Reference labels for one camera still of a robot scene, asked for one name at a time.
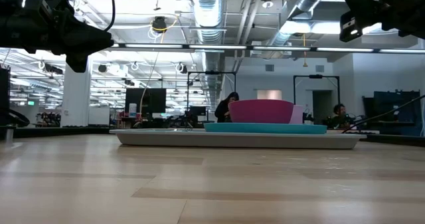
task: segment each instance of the doorway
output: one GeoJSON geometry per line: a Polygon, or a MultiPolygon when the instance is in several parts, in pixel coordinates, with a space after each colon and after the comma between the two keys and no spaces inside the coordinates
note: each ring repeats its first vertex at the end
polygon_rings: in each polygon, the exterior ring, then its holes
{"type": "Polygon", "coordinates": [[[313,91],[314,124],[323,124],[328,116],[332,116],[332,90],[313,91]]]}

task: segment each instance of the white platform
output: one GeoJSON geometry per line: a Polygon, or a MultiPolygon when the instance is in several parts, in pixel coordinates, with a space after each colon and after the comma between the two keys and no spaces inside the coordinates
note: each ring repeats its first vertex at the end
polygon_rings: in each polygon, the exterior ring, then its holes
{"type": "Polygon", "coordinates": [[[217,148],[352,149],[365,135],[358,134],[241,134],[200,130],[111,130],[122,144],[139,146],[217,148]]]}

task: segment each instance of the woman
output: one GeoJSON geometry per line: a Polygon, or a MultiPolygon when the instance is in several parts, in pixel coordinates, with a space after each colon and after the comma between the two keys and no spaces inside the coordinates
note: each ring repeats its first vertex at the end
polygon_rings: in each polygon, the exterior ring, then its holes
{"type": "Polygon", "coordinates": [[[228,104],[238,100],[239,94],[237,92],[231,92],[225,100],[220,102],[214,113],[217,117],[217,122],[231,122],[230,112],[228,111],[228,104]]]}

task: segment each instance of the magenta bowl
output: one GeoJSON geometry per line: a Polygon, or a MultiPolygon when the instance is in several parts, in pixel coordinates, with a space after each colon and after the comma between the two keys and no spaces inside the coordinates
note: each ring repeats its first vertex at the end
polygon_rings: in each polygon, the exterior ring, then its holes
{"type": "Polygon", "coordinates": [[[289,124],[294,104],[283,100],[241,100],[228,105],[232,122],[289,124]]]}

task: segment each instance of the black equipment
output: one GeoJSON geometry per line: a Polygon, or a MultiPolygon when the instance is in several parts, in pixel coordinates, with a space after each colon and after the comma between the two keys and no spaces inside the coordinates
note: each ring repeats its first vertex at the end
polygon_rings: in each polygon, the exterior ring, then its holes
{"type": "Polygon", "coordinates": [[[0,0],[0,47],[66,54],[75,72],[85,72],[88,55],[111,47],[106,31],[74,17],[69,0],[0,0]]]}
{"type": "Polygon", "coordinates": [[[29,125],[27,117],[10,109],[0,108],[0,119],[8,121],[9,124],[18,125],[18,127],[26,127],[29,125]]]}
{"type": "MultiPolygon", "coordinates": [[[[8,110],[9,103],[9,87],[10,87],[10,70],[0,68],[0,109],[8,110]]],[[[0,116],[0,126],[9,124],[9,121],[0,116]]]]}
{"type": "MultiPolygon", "coordinates": [[[[129,104],[137,104],[137,112],[140,110],[140,100],[144,88],[126,89],[126,107],[125,112],[129,112],[129,104]]],[[[144,114],[164,113],[166,109],[167,89],[148,88],[142,101],[141,111],[144,114]]]]}
{"type": "Polygon", "coordinates": [[[155,17],[152,22],[152,29],[155,33],[162,34],[167,31],[167,24],[165,23],[165,17],[155,17]]]}
{"type": "MultiPolygon", "coordinates": [[[[373,93],[374,110],[377,114],[391,111],[420,96],[419,92],[377,92],[373,93]]],[[[417,123],[420,120],[420,102],[401,108],[397,113],[388,114],[379,119],[387,122],[417,123]]]]}
{"type": "Polygon", "coordinates": [[[194,116],[206,116],[207,107],[205,106],[191,106],[189,112],[194,116]]]}
{"type": "Polygon", "coordinates": [[[382,29],[396,28],[398,35],[425,39],[425,0],[345,0],[350,11],[341,16],[339,39],[349,42],[363,35],[362,30],[376,23],[382,29]]]}

